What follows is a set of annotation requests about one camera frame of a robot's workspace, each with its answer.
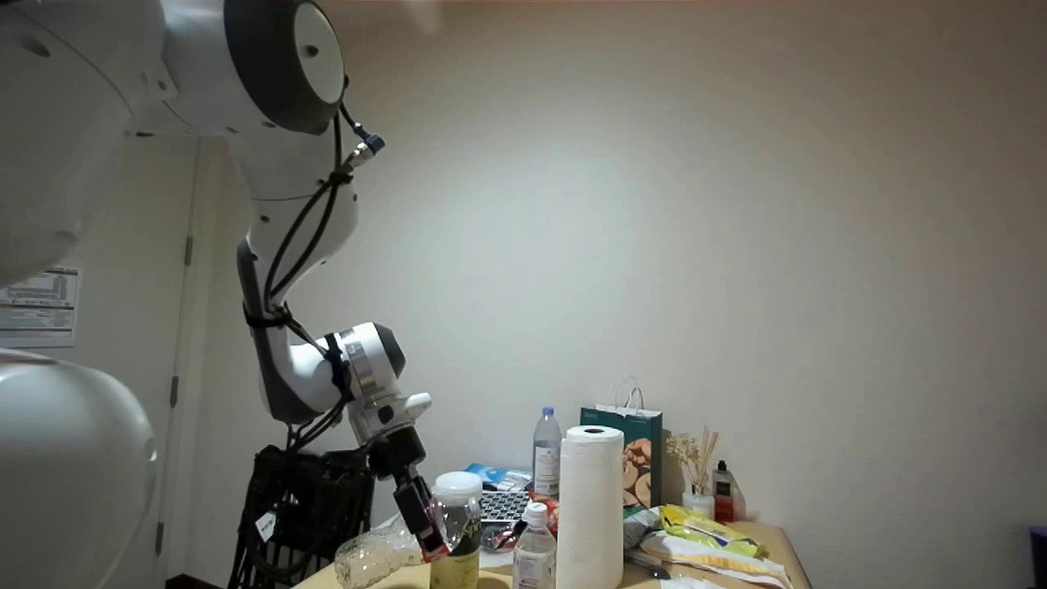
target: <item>paper towel roll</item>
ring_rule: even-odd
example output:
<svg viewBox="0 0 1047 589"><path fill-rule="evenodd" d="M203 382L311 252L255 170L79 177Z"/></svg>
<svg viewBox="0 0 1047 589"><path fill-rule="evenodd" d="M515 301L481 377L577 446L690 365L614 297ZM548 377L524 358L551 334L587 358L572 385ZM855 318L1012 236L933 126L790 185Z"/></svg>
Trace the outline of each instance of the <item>paper towel roll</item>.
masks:
<svg viewBox="0 0 1047 589"><path fill-rule="evenodd" d="M622 587L622 446L620 430L567 430L560 447L555 587Z"/></svg>

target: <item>white wall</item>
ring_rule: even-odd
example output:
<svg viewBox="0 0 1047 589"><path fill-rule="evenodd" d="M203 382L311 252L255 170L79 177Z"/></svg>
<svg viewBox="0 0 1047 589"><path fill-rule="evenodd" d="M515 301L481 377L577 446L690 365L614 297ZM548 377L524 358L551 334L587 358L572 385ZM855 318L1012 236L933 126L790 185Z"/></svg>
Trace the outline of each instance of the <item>white wall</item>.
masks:
<svg viewBox="0 0 1047 589"><path fill-rule="evenodd" d="M524 464L542 404L572 423L640 382L670 430L723 431L815 587L1028 587L1045 28L1045 2L501 2L354 34L351 105L391 150L297 313L396 326L439 398L425 474ZM283 443L227 202L187 555L212 583L248 459Z"/></svg>

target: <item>water bottle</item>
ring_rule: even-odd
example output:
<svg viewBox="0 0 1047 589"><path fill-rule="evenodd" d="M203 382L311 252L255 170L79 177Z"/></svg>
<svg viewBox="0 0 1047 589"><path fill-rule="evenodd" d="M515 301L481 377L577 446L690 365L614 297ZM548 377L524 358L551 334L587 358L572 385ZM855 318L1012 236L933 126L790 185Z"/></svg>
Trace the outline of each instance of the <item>water bottle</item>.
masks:
<svg viewBox="0 0 1047 589"><path fill-rule="evenodd" d="M368 589L393 576L398 565L413 562L421 562L421 550L398 515L341 545L334 552L334 572L341 589Z"/></svg>
<svg viewBox="0 0 1047 589"><path fill-rule="evenodd" d="M535 499L560 494L560 423L552 405L542 405L542 415L535 427L535 454L531 454L531 486Z"/></svg>
<svg viewBox="0 0 1047 589"><path fill-rule="evenodd" d="M437 479L452 552L428 565L428 589L475 589L481 576L481 506L485 482L473 473L446 473Z"/></svg>
<svg viewBox="0 0 1047 589"><path fill-rule="evenodd" d="M548 528L548 504L527 501L524 524L515 550L515 589L555 589L555 539Z"/></svg>

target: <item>bottle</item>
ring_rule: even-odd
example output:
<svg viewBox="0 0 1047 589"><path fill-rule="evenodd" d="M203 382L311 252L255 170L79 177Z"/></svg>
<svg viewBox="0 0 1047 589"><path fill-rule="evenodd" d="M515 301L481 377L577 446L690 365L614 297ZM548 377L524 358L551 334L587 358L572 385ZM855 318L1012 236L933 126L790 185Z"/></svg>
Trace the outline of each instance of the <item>bottle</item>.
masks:
<svg viewBox="0 0 1047 589"><path fill-rule="evenodd" d="M433 589L475 589L481 583L481 490L485 482L473 473L446 473L437 479L433 494L439 499L452 552L433 561Z"/></svg>
<svg viewBox="0 0 1047 589"><path fill-rule="evenodd" d="M560 494L560 423L552 405L542 405L542 415L535 427L535 454L531 454L531 486L535 499Z"/></svg>
<svg viewBox="0 0 1047 589"><path fill-rule="evenodd" d="M727 524L734 516L734 474L727 473L727 461L720 461L712 473L712 522Z"/></svg>
<svg viewBox="0 0 1047 589"><path fill-rule="evenodd" d="M398 515L334 552L334 572L345 589L368 589L413 562L421 562L421 550Z"/></svg>
<svg viewBox="0 0 1047 589"><path fill-rule="evenodd" d="M527 501L524 524L515 550L515 589L555 589L555 539L548 528L548 504Z"/></svg>

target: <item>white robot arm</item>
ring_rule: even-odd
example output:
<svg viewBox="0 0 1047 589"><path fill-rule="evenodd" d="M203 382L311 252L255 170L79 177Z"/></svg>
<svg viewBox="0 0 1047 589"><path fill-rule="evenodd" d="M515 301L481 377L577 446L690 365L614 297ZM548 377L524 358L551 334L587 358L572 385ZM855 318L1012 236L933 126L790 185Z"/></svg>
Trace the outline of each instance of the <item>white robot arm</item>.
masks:
<svg viewBox="0 0 1047 589"><path fill-rule="evenodd" d="M309 338L293 286L357 223L354 170L383 141L345 108L341 42L311 0L0 0L0 286L74 247L91 180L128 133L227 139L255 217L235 265L270 413L303 446L345 408L425 555L446 552L425 394L402 396L393 331Z"/></svg>

